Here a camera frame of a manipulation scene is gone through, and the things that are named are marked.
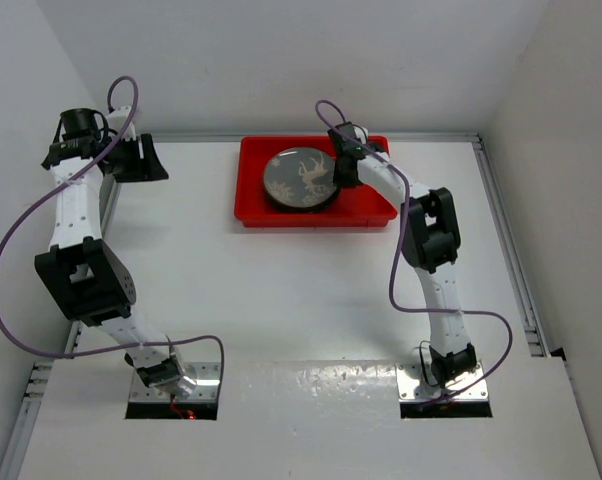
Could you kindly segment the grey deer pattern plate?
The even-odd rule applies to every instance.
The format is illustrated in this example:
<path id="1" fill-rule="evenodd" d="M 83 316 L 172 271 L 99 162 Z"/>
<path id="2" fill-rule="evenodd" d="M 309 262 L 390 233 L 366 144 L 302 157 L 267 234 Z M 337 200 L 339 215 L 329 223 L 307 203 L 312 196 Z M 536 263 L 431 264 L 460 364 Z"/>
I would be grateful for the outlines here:
<path id="1" fill-rule="evenodd" d="M 297 147 L 274 155 L 265 165 L 265 196 L 296 202 L 307 195 L 327 197 L 339 191 L 333 182 L 335 160 L 322 150 Z"/>

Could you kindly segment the teal glazed plate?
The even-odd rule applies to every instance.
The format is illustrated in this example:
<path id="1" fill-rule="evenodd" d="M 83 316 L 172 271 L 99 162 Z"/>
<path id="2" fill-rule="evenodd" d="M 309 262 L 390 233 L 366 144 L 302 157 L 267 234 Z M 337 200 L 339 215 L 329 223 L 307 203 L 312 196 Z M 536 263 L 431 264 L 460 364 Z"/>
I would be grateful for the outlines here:
<path id="1" fill-rule="evenodd" d="M 296 202 L 284 202 L 266 195 L 267 203 L 277 212 L 290 214 L 312 214 L 325 211 L 333 205 L 339 196 L 339 191 L 327 197 L 307 195 Z"/>

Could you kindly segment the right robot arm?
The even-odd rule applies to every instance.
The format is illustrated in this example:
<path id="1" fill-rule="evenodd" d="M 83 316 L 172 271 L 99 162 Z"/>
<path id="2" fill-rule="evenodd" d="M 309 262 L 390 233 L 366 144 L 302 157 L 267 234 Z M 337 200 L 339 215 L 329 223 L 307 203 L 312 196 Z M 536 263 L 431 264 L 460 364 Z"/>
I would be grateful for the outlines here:
<path id="1" fill-rule="evenodd" d="M 420 281 L 430 323 L 431 375 L 440 388 L 473 370 L 476 351 L 465 329 L 456 289 L 460 232 L 451 192 L 431 189 L 403 173 L 379 146 L 350 122 L 328 130 L 336 154 L 334 182 L 369 186 L 400 214 L 393 270 L 404 259 Z"/>

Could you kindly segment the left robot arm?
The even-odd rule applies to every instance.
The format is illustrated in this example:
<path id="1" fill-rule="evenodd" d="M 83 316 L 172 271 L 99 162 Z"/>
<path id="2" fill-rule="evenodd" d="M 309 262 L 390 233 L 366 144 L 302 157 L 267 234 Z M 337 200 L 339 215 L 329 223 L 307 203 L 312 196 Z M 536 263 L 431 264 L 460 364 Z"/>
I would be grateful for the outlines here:
<path id="1" fill-rule="evenodd" d="M 125 349 L 143 385 L 185 398 L 195 387 L 166 335 L 134 314 L 132 275 L 106 244 L 101 226 L 100 191 L 118 183 L 165 180 L 153 140 L 136 132 L 131 107 L 102 115 L 79 108 L 63 112 L 42 166 L 62 192 L 56 198 L 55 227 L 35 270 L 69 320 L 78 320 L 110 336 Z"/>

